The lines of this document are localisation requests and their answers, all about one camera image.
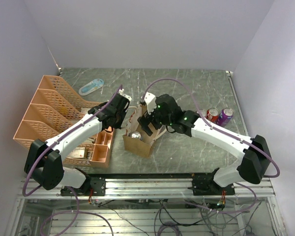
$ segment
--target open cardboard box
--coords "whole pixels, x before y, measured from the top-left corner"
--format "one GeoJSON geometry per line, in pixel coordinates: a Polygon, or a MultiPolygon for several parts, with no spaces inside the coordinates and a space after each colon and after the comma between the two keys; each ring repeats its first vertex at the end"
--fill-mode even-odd
{"type": "Polygon", "coordinates": [[[124,149],[145,158],[150,157],[156,139],[166,132],[164,127],[156,130],[152,124],[149,124],[149,128],[153,132],[151,136],[147,135],[146,132],[142,130],[137,119],[138,117],[142,116],[146,110],[146,106],[137,108],[135,113],[132,114],[131,118],[129,119],[126,134],[123,135],[124,149]],[[138,131],[141,134],[142,140],[129,137],[129,133],[133,131],[138,131]]]}

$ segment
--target marble surface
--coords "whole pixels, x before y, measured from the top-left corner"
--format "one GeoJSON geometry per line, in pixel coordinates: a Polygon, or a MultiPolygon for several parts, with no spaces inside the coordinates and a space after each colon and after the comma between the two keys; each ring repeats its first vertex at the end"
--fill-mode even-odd
{"type": "MultiPolygon", "coordinates": [[[[63,68],[61,75],[78,91],[93,79],[103,79],[104,87],[84,96],[89,101],[106,101],[111,98],[120,84],[126,94],[132,96],[130,105],[136,106],[145,88],[154,80],[170,77],[178,78],[192,90],[200,108],[216,107],[221,110],[230,107],[235,114],[225,128],[244,134],[238,107],[225,71],[190,69],[109,69],[109,68],[63,68]]],[[[161,81],[150,92],[159,96],[172,95],[183,110],[195,110],[195,106],[179,84],[161,81]]],[[[123,123],[125,126],[131,113],[123,123]]],[[[165,133],[154,146],[150,158],[142,158],[124,150],[122,136],[125,130],[117,130],[109,168],[86,168],[92,173],[192,173],[211,172],[217,167],[225,167],[234,162],[235,157],[215,145],[181,134],[165,133]]]]}

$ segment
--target gray wall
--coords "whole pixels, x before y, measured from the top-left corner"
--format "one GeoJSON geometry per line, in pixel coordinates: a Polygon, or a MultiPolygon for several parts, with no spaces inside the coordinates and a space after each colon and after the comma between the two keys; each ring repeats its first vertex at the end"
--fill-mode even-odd
{"type": "Polygon", "coordinates": [[[0,0],[0,236],[27,156],[13,135],[41,77],[57,71],[23,0],[0,0]]]}
{"type": "Polygon", "coordinates": [[[281,168],[272,182],[295,236],[295,0],[274,1],[234,76],[248,131],[266,137],[281,168]]]}
{"type": "Polygon", "coordinates": [[[273,0],[26,0],[60,67],[234,70],[273,0]]]}

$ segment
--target table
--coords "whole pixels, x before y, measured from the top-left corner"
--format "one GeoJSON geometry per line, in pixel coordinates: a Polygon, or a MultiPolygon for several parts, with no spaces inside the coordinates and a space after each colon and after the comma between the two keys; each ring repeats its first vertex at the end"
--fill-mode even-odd
{"type": "MultiPolygon", "coordinates": [[[[103,79],[104,87],[84,96],[88,101],[103,102],[111,98],[120,84],[126,94],[132,96],[130,106],[136,106],[146,87],[156,79],[177,78],[185,83],[197,99],[200,108],[216,107],[234,110],[233,119],[226,128],[245,134],[239,108],[226,71],[192,69],[110,69],[110,68],[63,68],[60,76],[78,91],[93,79],[103,79]]],[[[156,96],[172,95],[183,110],[196,110],[186,90],[171,81],[161,81],[149,90],[156,96]]],[[[128,112],[123,126],[131,115],[128,112]]],[[[150,158],[142,158],[124,150],[122,136],[125,130],[116,130],[109,167],[84,168],[89,174],[144,174],[144,173],[192,173],[212,172],[218,167],[232,164],[235,158],[200,139],[166,132],[156,141],[150,158]]]]}

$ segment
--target purple tube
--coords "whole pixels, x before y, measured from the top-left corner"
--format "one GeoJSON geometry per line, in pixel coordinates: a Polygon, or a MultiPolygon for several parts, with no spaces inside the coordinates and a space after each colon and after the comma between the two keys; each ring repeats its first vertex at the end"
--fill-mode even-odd
{"type": "Polygon", "coordinates": [[[218,116],[216,124],[221,127],[224,127],[225,125],[227,125],[227,123],[231,120],[233,116],[234,112],[231,108],[224,108],[218,116]]]}

